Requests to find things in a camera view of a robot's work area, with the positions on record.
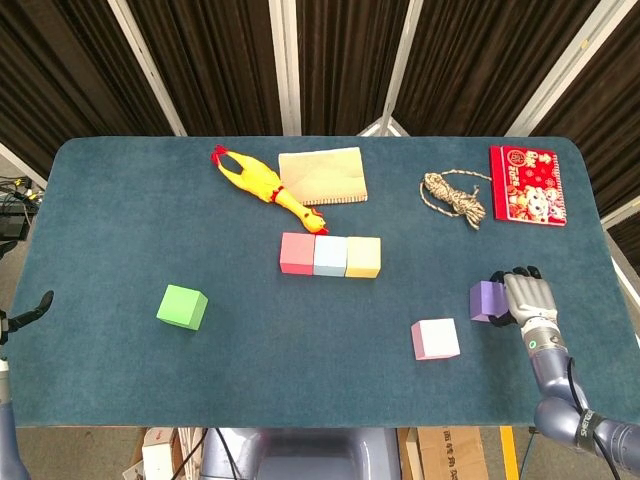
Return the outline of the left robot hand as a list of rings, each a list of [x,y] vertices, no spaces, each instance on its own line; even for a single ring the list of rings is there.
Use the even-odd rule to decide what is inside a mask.
[[[51,307],[54,299],[54,291],[47,291],[41,298],[40,303],[34,309],[26,311],[18,316],[9,318],[7,313],[1,311],[1,345],[5,345],[11,333],[39,320]]]

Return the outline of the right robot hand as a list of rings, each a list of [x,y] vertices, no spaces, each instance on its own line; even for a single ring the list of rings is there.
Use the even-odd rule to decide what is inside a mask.
[[[558,310],[551,288],[537,267],[518,266],[511,271],[496,271],[490,281],[505,287],[507,301],[505,313],[489,316],[492,325],[504,327],[517,324],[523,328],[532,319],[557,324]]]

